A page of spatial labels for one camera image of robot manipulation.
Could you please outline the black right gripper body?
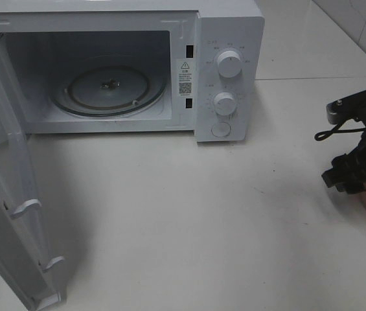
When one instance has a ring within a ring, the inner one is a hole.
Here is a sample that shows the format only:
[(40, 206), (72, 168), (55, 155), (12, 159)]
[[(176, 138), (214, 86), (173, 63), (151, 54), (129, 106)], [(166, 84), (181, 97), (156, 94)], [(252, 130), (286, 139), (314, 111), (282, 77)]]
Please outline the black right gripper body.
[(366, 132), (361, 141), (349, 154), (332, 160), (332, 168), (321, 175), (328, 188), (335, 187), (339, 192), (358, 194), (366, 191)]

